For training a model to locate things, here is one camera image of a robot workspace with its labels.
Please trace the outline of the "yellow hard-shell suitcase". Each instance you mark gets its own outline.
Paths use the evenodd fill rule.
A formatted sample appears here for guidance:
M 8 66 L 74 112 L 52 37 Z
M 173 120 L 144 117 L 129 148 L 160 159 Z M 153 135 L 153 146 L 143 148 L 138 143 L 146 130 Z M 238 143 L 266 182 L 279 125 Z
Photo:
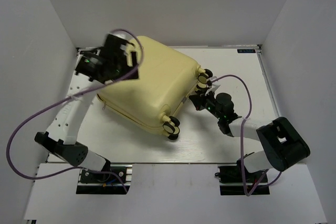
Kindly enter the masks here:
M 176 140 L 177 114 L 192 92 L 206 87 L 213 73 L 190 56 L 152 38 L 138 36 L 144 60 L 136 80 L 124 80 L 101 89 L 97 98 L 110 109 L 147 132 Z

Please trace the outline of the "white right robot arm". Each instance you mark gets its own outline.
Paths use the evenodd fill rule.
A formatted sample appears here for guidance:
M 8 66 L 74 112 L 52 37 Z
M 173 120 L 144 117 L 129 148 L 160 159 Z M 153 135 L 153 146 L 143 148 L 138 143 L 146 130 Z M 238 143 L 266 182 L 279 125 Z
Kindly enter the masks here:
M 244 156 L 244 164 L 237 168 L 238 177 L 245 182 L 260 170 L 274 168 L 284 172 L 311 154 L 308 144 L 285 117 L 270 123 L 245 119 L 235 113 L 232 97 L 227 93 L 194 94 L 190 100 L 197 110 L 206 110 L 218 119 L 217 125 L 223 134 L 261 143 L 262 151 Z

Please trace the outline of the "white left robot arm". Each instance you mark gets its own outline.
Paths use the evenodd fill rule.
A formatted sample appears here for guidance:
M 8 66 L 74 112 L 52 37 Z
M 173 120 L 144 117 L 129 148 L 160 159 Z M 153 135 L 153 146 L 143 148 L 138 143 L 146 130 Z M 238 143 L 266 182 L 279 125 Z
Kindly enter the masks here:
M 144 56 L 138 38 L 129 41 L 119 37 L 116 29 L 107 34 L 97 54 L 85 51 L 79 55 L 68 94 L 54 121 L 35 142 L 73 167 L 91 170 L 101 182 L 110 178 L 110 161 L 77 141 L 80 126 L 98 90 L 122 80 L 139 77 L 138 66 Z

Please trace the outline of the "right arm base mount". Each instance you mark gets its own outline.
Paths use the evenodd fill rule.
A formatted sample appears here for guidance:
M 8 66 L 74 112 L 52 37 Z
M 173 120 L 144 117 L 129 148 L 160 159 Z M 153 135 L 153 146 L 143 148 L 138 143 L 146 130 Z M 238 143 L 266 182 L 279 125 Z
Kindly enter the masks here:
M 255 173 L 245 172 L 247 190 L 250 191 L 258 179 L 262 176 L 263 171 Z M 244 187 L 240 168 L 236 165 L 219 166 L 218 171 L 214 174 L 219 180 L 219 189 L 221 196 L 243 196 Z M 269 195 L 270 190 L 267 186 L 268 178 L 265 175 L 252 195 Z

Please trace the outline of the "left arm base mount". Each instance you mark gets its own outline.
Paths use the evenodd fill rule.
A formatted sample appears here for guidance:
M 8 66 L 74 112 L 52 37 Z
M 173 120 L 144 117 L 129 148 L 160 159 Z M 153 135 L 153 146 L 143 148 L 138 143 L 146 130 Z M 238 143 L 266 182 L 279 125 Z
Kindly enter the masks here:
M 76 194 L 78 195 L 126 195 L 132 179 L 132 165 L 112 164 L 110 170 L 117 174 L 119 179 L 111 174 L 95 174 L 87 169 L 80 171 Z

